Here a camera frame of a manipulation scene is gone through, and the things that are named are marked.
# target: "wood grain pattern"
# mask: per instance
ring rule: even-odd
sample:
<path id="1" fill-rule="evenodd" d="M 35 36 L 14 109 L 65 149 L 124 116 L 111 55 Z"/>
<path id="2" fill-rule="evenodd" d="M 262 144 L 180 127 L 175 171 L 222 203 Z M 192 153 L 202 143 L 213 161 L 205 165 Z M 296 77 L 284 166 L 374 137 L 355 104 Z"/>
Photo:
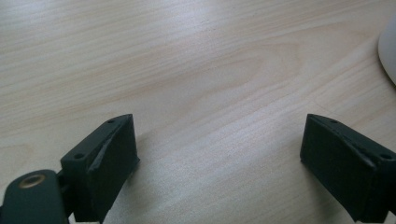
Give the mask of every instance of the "wood grain pattern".
<path id="1" fill-rule="evenodd" d="M 396 2 L 0 2 L 0 199 L 104 120 L 141 164 L 106 223 L 353 223 L 299 159 L 315 113 L 396 150 Z M 389 215 L 387 223 L 394 223 Z"/>

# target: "black plastic part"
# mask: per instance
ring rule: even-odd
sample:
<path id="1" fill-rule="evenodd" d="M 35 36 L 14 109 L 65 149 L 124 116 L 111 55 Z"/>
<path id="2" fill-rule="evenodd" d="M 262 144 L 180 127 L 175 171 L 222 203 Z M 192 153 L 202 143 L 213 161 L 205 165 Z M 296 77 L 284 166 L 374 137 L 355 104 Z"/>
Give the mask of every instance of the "black plastic part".
<path id="1" fill-rule="evenodd" d="M 9 184 L 4 198 L 1 223 L 68 223 L 55 172 L 35 171 Z"/>
<path id="2" fill-rule="evenodd" d="M 396 154 L 334 119 L 308 115 L 301 160 L 361 222 L 395 211 Z"/>
<path id="3" fill-rule="evenodd" d="M 76 195 L 66 205 L 76 221 L 103 222 L 138 162 L 132 115 L 108 120 L 70 150 L 60 176 Z"/>

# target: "wood grain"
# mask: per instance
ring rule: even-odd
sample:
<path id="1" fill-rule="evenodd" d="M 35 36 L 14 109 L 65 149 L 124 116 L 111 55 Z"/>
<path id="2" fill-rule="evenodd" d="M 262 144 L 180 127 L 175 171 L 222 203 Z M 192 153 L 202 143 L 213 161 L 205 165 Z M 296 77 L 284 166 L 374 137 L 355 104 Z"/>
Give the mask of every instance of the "wood grain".
<path id="1" fill-rule="evenodd" d="M 391 0 L 1 1 L 0 199 L 133 113 L 141 164 L 106 223 L 353 223 L 300 163 L 305 116 L 396 149 L 396 88 L 376 52 L 395 12 Z"/>

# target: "white round object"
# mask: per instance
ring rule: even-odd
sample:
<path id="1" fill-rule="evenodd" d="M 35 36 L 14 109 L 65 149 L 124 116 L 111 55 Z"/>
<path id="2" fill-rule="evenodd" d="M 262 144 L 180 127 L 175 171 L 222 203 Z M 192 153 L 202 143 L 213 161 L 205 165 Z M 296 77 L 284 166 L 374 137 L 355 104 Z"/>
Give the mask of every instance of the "white round object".
<path id="1" fill-rule="evenodd" d="M 396 15 L 379 37 L 378 53 L 388 76 L 396 84 Z"/>

